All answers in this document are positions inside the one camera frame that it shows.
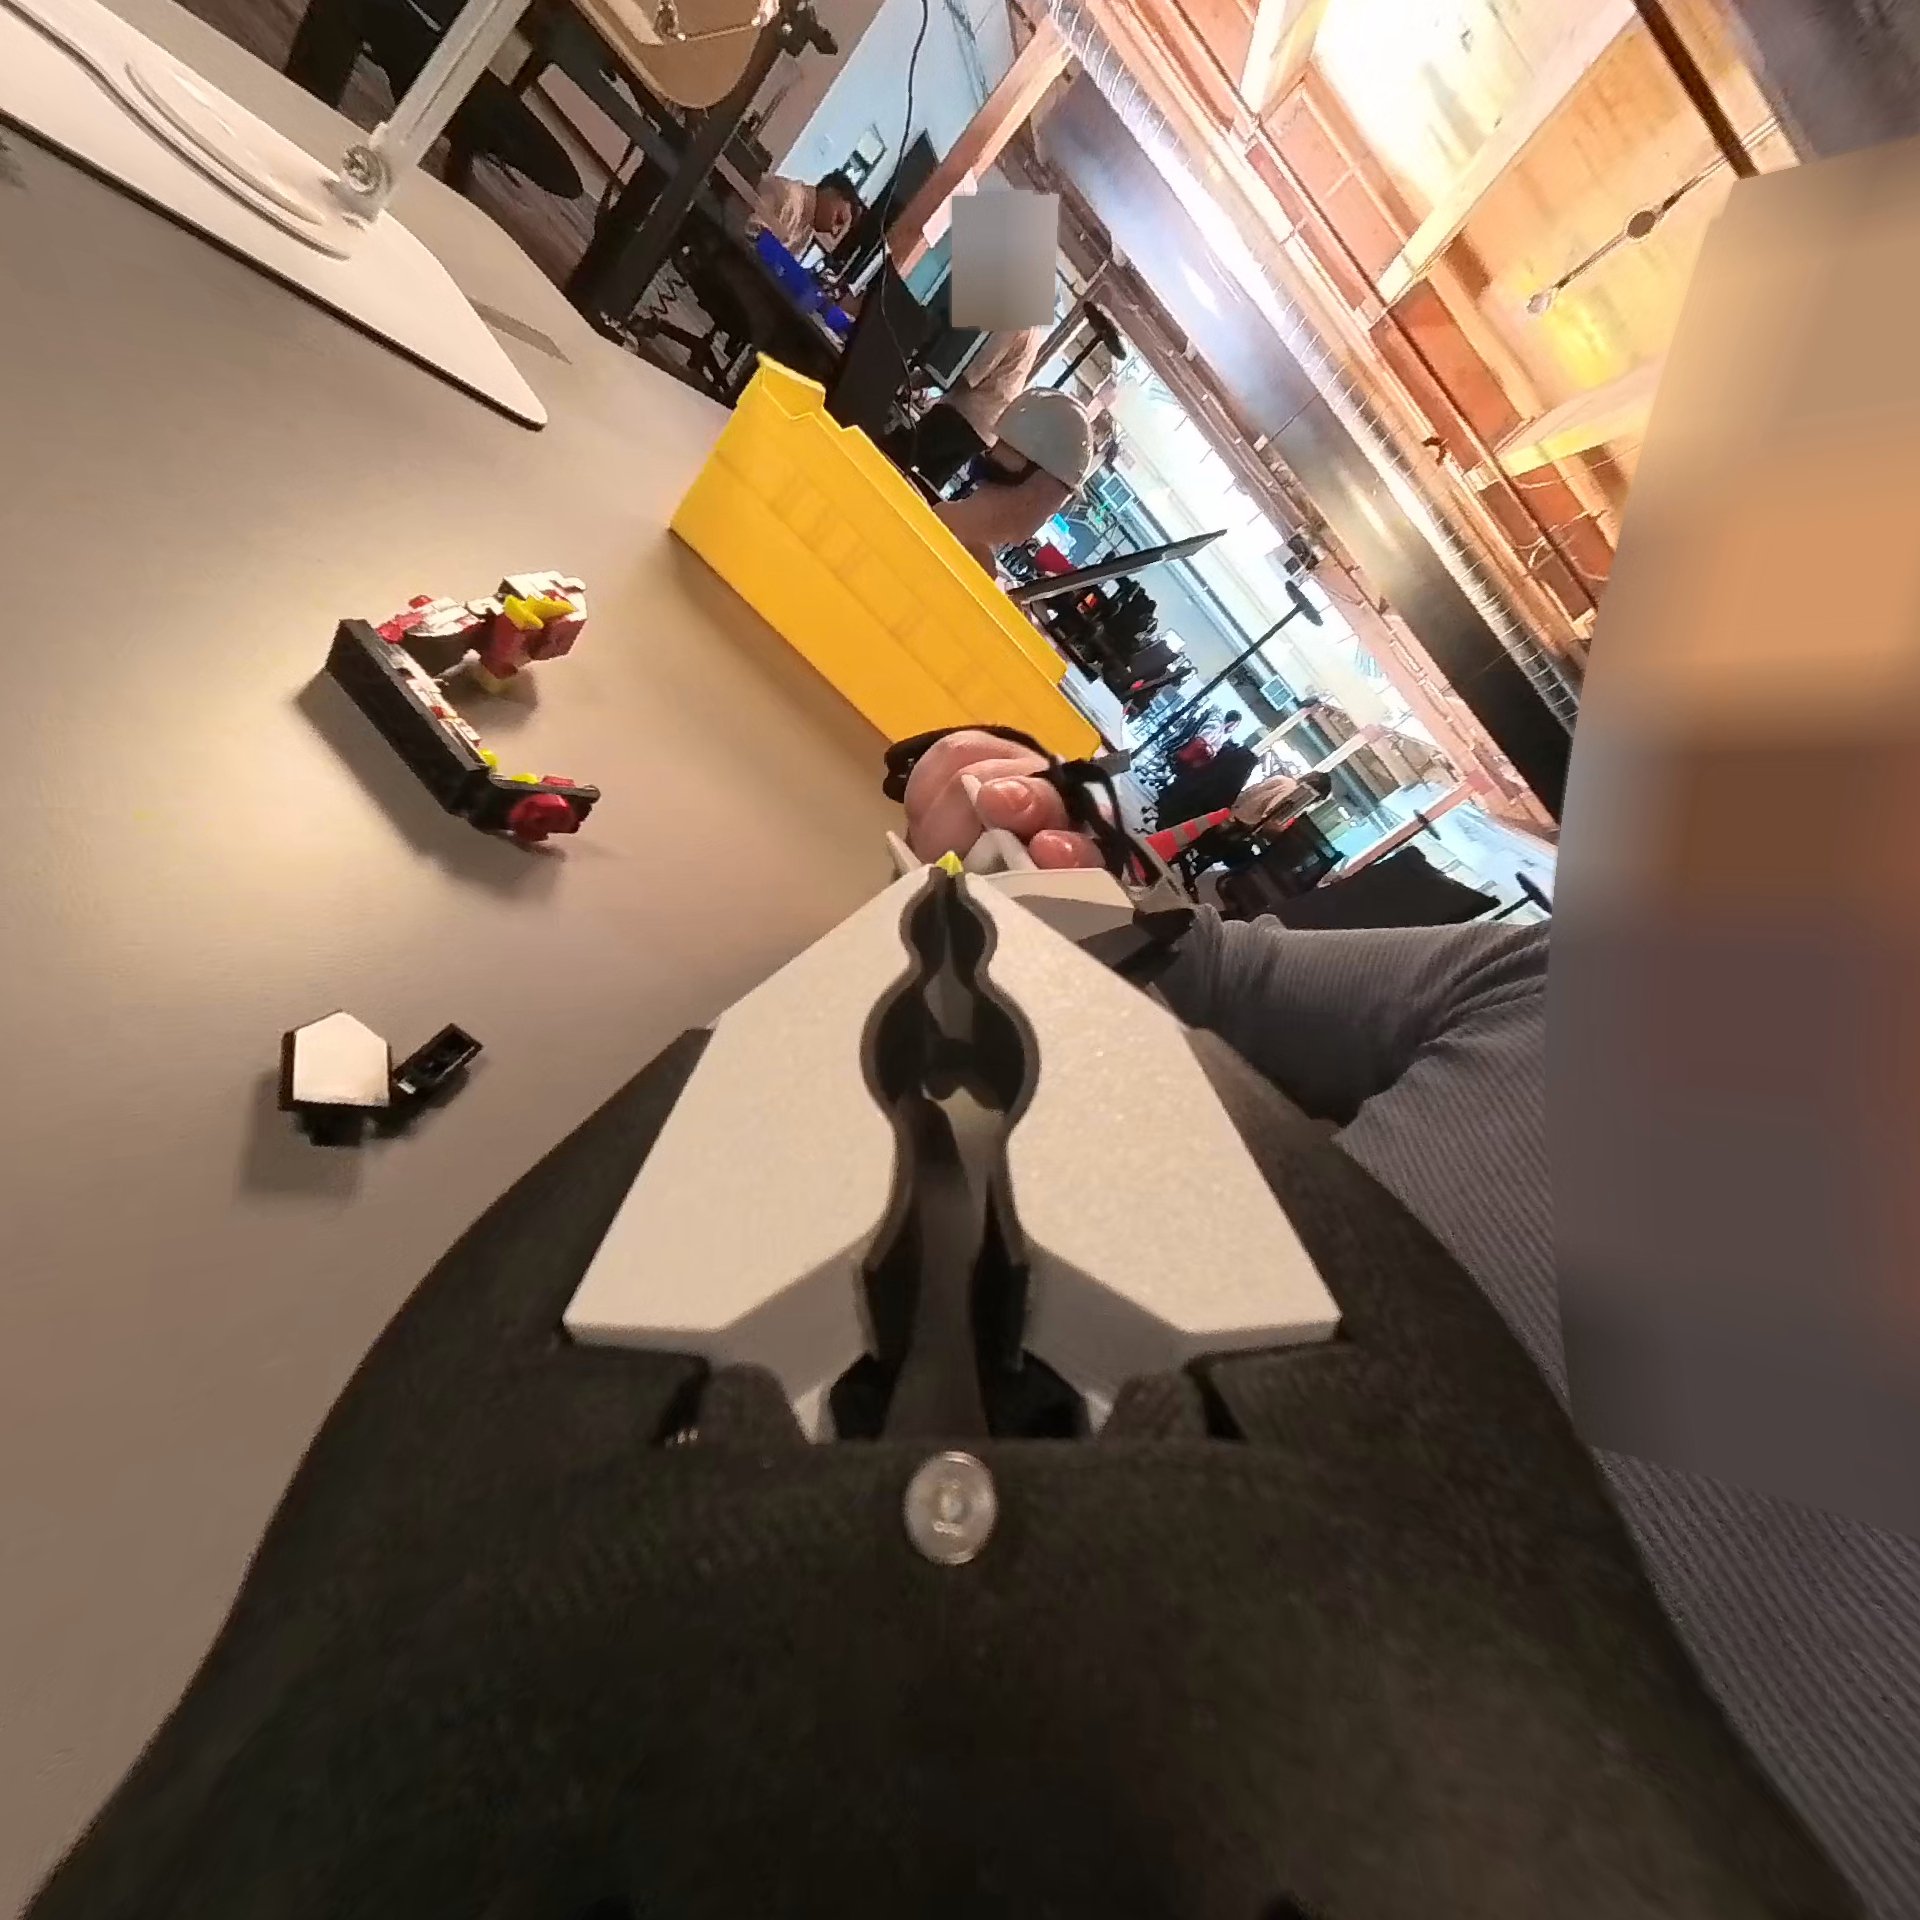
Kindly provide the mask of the white lamp base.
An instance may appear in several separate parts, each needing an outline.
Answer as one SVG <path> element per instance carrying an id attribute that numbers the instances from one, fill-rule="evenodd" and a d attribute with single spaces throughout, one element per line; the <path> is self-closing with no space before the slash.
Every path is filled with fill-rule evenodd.
<path id="1" fill-rule="evenodd" d="M 105 4 L 4 4 L 4 120 L 427 372 L 543 430 L 548 412 L 391 210 Z"/>

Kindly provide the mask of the red black yellow brick model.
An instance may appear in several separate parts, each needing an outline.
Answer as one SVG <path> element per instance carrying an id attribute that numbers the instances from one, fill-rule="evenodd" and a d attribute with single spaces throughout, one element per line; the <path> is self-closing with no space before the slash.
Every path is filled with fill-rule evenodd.
<path id="1" fill-rule="evenodd" d="M 459 693 L 509 693 L 532 665 L 567 658 L 586 622 L 581 576 L 506 573 L 488 594 L 417 594 L 381 622 L 342 620 L 323 675 L 445 813 L 541 847 L 581 834 L 603 792 L 563 773 L 506 769 Z"/>

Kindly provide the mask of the black hinge brick plate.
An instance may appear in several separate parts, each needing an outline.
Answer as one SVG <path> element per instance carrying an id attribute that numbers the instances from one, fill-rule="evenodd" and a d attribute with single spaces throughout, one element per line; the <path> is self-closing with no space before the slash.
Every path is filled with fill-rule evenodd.
<path id="1" fill-rule="evenodd" d="M 393 1114 L 421 1108 L 452 1089 L 483 1055 L 485 1044 L 468 1027 L 448 1021 L 404 1054 L 391 1069 Z"/>

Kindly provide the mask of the yellow plastic bin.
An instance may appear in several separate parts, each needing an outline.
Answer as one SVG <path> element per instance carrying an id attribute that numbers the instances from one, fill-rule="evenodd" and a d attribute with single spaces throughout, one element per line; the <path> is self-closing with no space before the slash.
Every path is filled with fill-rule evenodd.
<path id="1" fill-rule="evenodd" d="M 760 357 L 671 532 L 889 742 L 1001 725 L 1104 742 L 1066 663 L 820 381 Z"/>

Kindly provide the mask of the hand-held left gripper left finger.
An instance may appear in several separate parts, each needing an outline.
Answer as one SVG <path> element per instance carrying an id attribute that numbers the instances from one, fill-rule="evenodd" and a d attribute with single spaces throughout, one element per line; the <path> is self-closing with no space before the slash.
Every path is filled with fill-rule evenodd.
<path id="1" fill-rule="evenodd" d="M 870 1027 L 920 976 L 905 927 L 935 878 L 896 878 L 715 1020 L 564 1307 L 577 1342 L 756 1366 L 826 1437 L 873 1347 L 861 1271 L 896 1186 Z"/>

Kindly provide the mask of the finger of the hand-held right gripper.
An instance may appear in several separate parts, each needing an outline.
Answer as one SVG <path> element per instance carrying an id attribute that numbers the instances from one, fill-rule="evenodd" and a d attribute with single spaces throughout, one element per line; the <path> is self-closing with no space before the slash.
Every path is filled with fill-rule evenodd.
<path id="1" fill-rule="evenodd" d="M 975 874 L 975 908 L 989 924 L 995 961 L 1052 960 L 1069 949 L 1091 961 L 1148 954 L 1135 900 L 1101 869 Z"/>

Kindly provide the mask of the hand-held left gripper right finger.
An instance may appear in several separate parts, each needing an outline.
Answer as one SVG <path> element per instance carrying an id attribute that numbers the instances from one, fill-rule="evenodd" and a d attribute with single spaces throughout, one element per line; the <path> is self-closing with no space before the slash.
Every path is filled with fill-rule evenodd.
<path id="1" fill-rule="evenodd" d="M 1018 1035 L 1018 1350 L 1107 1424 L 1135 1380 L 1330 1342 L 1333 1289 L 1177 1014 L 1075 949 L 993 960 L 976 878 L 956 893 L 984 931 L 978 992 Z"/>

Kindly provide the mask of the person's right hand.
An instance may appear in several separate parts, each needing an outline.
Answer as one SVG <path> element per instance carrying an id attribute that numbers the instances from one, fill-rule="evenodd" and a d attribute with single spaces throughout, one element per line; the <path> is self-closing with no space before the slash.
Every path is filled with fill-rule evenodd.
<path id="1" fill-rule="evenodd" d="M 965 857 L 989 832 L 1021 841 L 1038 869 L 1107 864 L 1093 832 L 1071 816 L 1043 747 L 991 730 L 956 730 L 914 764 L 900 799 L 905 844 L 923 862 Z"/>

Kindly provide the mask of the person's grey sweater torso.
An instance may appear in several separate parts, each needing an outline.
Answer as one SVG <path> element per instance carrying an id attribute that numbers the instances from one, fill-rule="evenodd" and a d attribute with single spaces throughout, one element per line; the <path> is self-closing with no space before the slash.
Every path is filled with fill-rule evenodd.
<path id="1" fill-rule="evenodd" d="M 1345 1130 L 1477 1275 L 1570 1402 L 1547 1131 Z M 1694 1661 L 1872 1916 L 1919 1913 L 1916 1544 L 1864 1521 L 1598 1451 Z"/>

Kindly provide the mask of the white slope brick piece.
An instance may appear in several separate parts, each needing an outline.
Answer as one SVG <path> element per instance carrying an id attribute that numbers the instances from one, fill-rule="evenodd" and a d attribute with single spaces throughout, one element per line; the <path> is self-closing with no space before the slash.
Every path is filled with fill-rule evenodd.
<path id="1" fill-rule="evenodd" d="M 307 1142 L 362 1144 L 391 1106 L 391 1044 L 359 1015 L 333 1012 L 283 1033 L 279 1108 Z"/>

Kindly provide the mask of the black monitor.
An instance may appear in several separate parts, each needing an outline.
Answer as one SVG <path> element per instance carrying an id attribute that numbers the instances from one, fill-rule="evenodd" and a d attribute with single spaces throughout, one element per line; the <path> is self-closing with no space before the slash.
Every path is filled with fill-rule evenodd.
<path id="1" fill-rule="evenodd" d="M 880 443 L 947 394 L 937 349 L 951 331 L 951 278 L 953 266 L 943 257 L 919 290 L 880 254 L 829 381 L 826 407 L 837 424 Z"/>

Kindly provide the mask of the thin metal lamp rod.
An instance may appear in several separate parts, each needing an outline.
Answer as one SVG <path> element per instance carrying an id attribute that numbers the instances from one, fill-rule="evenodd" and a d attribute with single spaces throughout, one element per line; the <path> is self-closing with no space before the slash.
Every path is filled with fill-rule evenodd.
<path id="1" fill-rule="evenodd" d="M 529 1 L 468 1 L 445 30 L 417 80 L 372 132 L 349 146 L 329 181 L 344 217 L 372 227 L 492 63 Z"/>

